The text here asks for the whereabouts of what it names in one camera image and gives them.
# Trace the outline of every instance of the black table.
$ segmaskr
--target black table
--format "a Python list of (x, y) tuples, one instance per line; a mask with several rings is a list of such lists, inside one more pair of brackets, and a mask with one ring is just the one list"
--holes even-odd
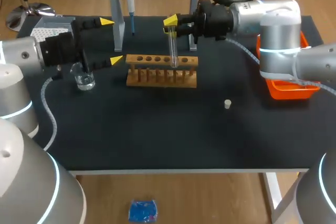
[[(29, 36), (38, 20), (28, 17), (18, 36)], [(136, 17), (132, 37), (126, 18), (122, 53), (168, 55), (162, 20)], [(302, 30), (311, 46), (323, 43), (311, 17), (302, 18)], [(85, 31), (82, 38), (89, 61), (121, 55), (113, 50), (112, 27)], [(256, 38), (238, 41), (255, 52)], [(124, 58), (95, 72), (91, 91), (80, 92), (70, 74), (52, 82), (46, 99), (58, 134), (51, 155), (82, 172), (300, 170), (336, 146), (334, 96), (319, 91), (308, 101), (275, 101), (258, 66), (236, 46), (200, 38), (190, 52), (186, 37), (178, 45), (180, 56), (199, 57), (197, 89), (127, 87)], [(40, 125), (34, 139), (42, 147), (52, 128), (40, 89), (54, 72), (27, 78)]]

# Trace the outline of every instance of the test tube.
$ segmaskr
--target test tube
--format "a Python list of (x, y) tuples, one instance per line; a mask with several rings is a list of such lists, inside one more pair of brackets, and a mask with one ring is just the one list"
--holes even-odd
[(168, 41), (169, 41), (169, 53), (171, 56), (170, 66), (172, 68), (177, 68), (179, 66), (179, 59), (177, 57), (177, 42), (176, 42), (176, 32), (174, 26), (168, 27)]

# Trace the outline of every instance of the orange basket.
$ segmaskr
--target orange basket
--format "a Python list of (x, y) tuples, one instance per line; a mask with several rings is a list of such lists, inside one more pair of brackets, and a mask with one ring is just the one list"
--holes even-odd
[[(308, 47), (308, 42), (301, 32), (301, 47)], [(257, 38), (257, 55), (260, 58), (260, 36)], [(301, 86), (287, 81), (274, 81), (266, 79), (268, 90), (271, 96), (276, 100), (299, 100), (308, 99), (315, 92), (319, 91), (319, 87)]]

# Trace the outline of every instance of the glass beaker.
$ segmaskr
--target glass beaker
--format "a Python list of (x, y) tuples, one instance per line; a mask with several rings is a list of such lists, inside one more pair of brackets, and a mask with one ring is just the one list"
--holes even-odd
[(70, 73), (72, 73), (75, 77), (77, 87), (80, 90), (91, 90), (96, 84), (96, 82), (94, 81), (93, 73), (86, 73), (85, 71), (83, 71), (83, 65), (80, 62), (72, 65)]

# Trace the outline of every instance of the blue object on floor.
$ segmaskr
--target blue object on floor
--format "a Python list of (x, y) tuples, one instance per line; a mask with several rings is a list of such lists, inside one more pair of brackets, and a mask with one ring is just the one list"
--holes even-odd
[(132, 222), (155, 222), (158, 216), (155, 200), (133, 200), (129, 211), (128, 220)]

